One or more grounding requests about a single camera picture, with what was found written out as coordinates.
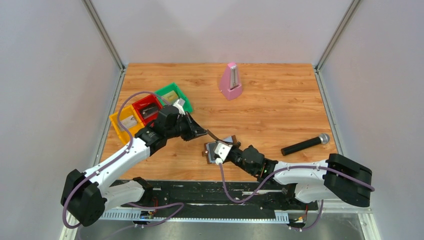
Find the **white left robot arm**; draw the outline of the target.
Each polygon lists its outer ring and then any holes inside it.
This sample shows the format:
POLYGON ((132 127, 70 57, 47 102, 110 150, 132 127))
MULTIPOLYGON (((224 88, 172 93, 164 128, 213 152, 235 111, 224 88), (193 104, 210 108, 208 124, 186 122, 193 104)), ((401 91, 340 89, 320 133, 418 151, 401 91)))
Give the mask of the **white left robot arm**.
POLYGON ((88 227, 105 211, 121 205, 138 203, 149 207, 153 202, 153 187, 145 179, 135 177, 120 185, 113 183, 134 165, 165 147, 169 139, 190 141, 204 135, 207 130, 188 112, 177 106, 164 106, 156 119, 112 156, 83 172, 74 169, 67 175, 60 200, 65 213, 72 214, 79 226, 88 227))

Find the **brown leather card holder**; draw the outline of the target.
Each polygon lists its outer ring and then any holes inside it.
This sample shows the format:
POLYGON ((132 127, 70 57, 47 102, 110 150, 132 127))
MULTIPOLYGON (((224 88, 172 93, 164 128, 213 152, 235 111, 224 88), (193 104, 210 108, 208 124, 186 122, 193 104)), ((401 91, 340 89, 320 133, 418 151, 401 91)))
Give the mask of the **brown leather card holder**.
MULTIPOLYGON (((236 144, 238 142, 236 135, 231 135, 231 136, 228 136, 226 138, 223 138, 222 141, 228 142, 228 143, 231 143, 231 144, 236 144)), ((207 143, 204 144, 204 150, 202 152, 202 156, 206 158, 207 164, 215 164, 215 162, 216 162, 215 159, 214 159, 215 147, 216 147, 215 141, 207 142, 207 143)))

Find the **black card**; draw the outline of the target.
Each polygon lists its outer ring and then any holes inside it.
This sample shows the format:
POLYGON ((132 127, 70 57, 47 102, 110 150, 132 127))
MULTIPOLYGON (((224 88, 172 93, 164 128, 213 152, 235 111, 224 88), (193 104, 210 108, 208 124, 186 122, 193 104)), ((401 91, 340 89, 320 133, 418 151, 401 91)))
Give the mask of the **black card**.
POLYGON ((217 137, 216 135, 214 135, 209 129, 206 130, 206 133, 215 141, 221 141, 221 139, 219 137, 217 137))

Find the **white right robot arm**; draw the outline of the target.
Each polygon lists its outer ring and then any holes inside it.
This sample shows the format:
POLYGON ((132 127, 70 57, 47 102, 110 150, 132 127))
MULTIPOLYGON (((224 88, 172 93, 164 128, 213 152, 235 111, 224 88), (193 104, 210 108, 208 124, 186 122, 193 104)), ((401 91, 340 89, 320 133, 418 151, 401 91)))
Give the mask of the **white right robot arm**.
POLYGON ((318 200, 340 199, 355 207, 370 206, 372 171, 338 153, 309 163, 271 160, 250 145, 244 150, 232 146, 225 163, 231 162, 255 177, 260 186, 280 185, 286 196, 308 204, 318 200))

